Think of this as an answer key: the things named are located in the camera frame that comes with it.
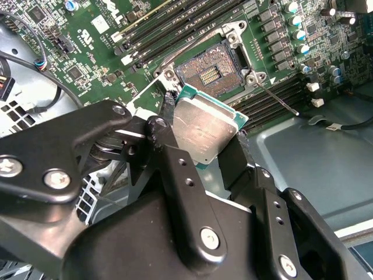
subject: wire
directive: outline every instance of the wire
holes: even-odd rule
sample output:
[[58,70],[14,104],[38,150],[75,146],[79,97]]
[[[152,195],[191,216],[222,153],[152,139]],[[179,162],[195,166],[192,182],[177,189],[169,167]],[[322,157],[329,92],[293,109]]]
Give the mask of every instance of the wire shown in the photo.
[[371,117],[370,119],[364,121],[364,122],[361,122],[359,124],[352,124],[352,125],[342,125],[341,126],[341,130],[357,130],[359,128],[364,128],[364,127],[367,127],[369,125],[373,124],[373,117]]
[[35,66],[32,63],[29,63],[29,62],[27,62],[25,60],[22,60],[22,59],[18,58],[18,57],[14,57],[14,56],[12,56],[10,54],[7,54],[7,53],[5,53],[3,51],[0,51],[0,57],[4,58],[6,60],[12,61],[14,63],[17,63],[19,65],[22,65],[22,66],[24,66],[24,67],[26,67],[28,69],[33,70],[33,71],[38,72],[40,75],[46,77],[50,81],[54,82],[57,86],[59,86],[72,99],[72,101],[77,105],[78,108],[82,108],[83,107],[83,104],[79,100],[79,98],[71,90],[69,90],[68,87],[66,87],[63,83],[61,83],[58,79],[56,79],[55,76],[53,76],[48,71],[46,71],[46,72],[40,72],[40,71],[38,71],[35,68]]
[[9,63],[6,59],[0,57],[1,74],[5,77],[11,77],[12,71],[10,70]]
[[54,98],[53,98],[53,100],[51,101],[50,104],[48,104],[46,106],[40,106],[40,107],[36,106],[34,108],[31,108],[27,112],[29,114],[39,114],[39,113],[46,112],[48,109],[52,108],[57,103],[57,101],[61,97],[61,93],[62,93],[62,89],[59,86],[57,86],[56,94],[55,94],[55,96],[54,96]]
[[10,12],[7,12],[5,10],[0,10],[0,13],[3,14],[3,15],[6,15],[6,16],[9,16],[11,18],[14,18],[15,20],[18,20],[20,21],[21,23],[23,23],[23,25],[32,33],[32,35],[35,37],[36,39],[36,42],[38,43],[39,47],[40,47],[40,51],[41,51],[41,56],[43,57],[43,61],[42,62],[35,62],[35,65],[36,67],[40,70],[40,71],[43,71],[45,70],[46,66],[47,66],[47,55],[45,54],[45,49],[44,49],[44,46],[42,44],[42,42],[40,41],[39,39],[39,36],[36,34],[36,32],[33,30],[33,28],[28,25],[23,19],[21,19],[19,16],[16,16]]

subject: chip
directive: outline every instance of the chip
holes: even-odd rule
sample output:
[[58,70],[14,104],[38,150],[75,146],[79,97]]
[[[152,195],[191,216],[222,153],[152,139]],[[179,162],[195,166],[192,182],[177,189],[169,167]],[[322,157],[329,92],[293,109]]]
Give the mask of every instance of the chip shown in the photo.
[[317,73],[319,73],[319,74],[323,74],[324,72],[325,72],[325,67],[324,66],[317,69]]
[[354,33],[347,35],[347,39],[349,42],[355,41],[357,39],[357,33],[354,32]]
[[227,40],[177,66],[175,73],[184,84],[213,97],[245,84],[237,55]]
[[45,19],[45,14],[42,12],[39,6],[35,6],[31,10],[29,10],[29,16],[33,19],[33,21],[36,24]]
[[282,61],[282,60],[284,60],[285,58],[286,58],[286,54],[285,54],[284,51],[281,51],[281,52],[279,52],[278,54],[275,54],[275,55],[273,56],[274,61],[277,61],[277,62]]
[[309,34],[314,33],[317,30],[317,27],[315,24],[311,24],[310,26],[307,27],[307,31]]
[[339,41],[338,36],[334,36],[330,38],[331,45],[335,45],[336,43],[338,43],[338,41]]
[[313,58],[307,60],[305,62],[305,64],[308,66],[308,67],[314,67],[315,66],[315,60]]
[[265,32],[270,32],[272,30],[274,30],[276,28],[276,24],[273,20],[271,20],[269,23],[266,23],[265,25],[263,25],[263,30]]
[[138,19],[138,16],[136,16],[135,12],[132,11],[132,12],[129,12],[129,13],[126,14],[126,18],[128,19],[128,21],[130,23],[132,23],[132,22],[135,22]]
[[280,71],[289,69],[290,65],[288,61],[281,62],[276,65],[276,68]]
[[68,74],[69,76],[73,79],[73,80],[77,80],[79,79],[83,74],[81,73],[81,71],[79,70],[78,67],[74,66],[73,68],[71,68],[69,71],[68,71]]

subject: connector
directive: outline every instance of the connector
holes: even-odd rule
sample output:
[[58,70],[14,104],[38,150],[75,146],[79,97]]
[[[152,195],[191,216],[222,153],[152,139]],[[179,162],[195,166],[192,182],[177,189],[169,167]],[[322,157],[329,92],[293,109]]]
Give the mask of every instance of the connector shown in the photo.
[[6,101],[13,89],[15,80],[11,77],[0,76],[0,100]]

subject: screw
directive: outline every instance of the screw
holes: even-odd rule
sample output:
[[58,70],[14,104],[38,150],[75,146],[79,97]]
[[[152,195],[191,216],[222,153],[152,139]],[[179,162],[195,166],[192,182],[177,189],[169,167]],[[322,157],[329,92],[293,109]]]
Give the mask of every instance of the screw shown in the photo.
[[269,172],[267,170],[262,169],[262,172],[263,172],[263,174],[264,174],[265,177],[270,178],[270,174],[269,174]]
[[63,171],[54,170],[49,171],[44,176],[44,182],[47,186],[54,188],[56,190],[61,190],[63,188],[66,188],[68,185],[70,185],[71,179],[70,176],[67,175]]
[[166,127],[167,126],[166,122],[163,119],[161,119],[161,118],[157,118],[156,119],[156,123],[158,123],[162,127]]
[[0,159],[0,177],[15,177],[22,171],[22,164],[12,158],[2,158]]
[[295,268],[295,265],[288,257],[281,255],[279,261],[287,275],[289,275],[290,277],[297,276],[297,269]]
[[297,191],[293,191],[293,195],[295,196],[296,199],[302,200],[302,196]]
[[215,250],[219,247],[219,237],[217,237],[217,234],[212,229],[202,229],[200,231],[200,238],[203,244],[210,250]]
[[118,105],[114,105],[112,107],[112,110],[119,115],[125,115],[126,114],[126,111],[121,106],[118,106]]

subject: black metal bracket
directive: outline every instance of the black metal bracket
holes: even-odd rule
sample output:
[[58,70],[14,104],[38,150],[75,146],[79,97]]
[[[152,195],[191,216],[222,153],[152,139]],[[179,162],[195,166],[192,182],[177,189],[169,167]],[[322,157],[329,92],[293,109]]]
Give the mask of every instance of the black metal bracket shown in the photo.
[[[263,279],[311,279],[299,261],[286,203],[277,195],[272,175],[255,166],[247,147],[246,137],[237,135],[218,158],[231,199],[256,216],[258,274]],[[235,161],[227,164],[232,155]]]
[[[17,160],[22,171],[1,177],[0,214],[36,222],[56,222],[69,215],[81,188],[81,163],[95,140],[131,119],[126,108],[103,101],[1,139],[0,159]],[[45,183],[53,170],[67,174],[67,186]]]

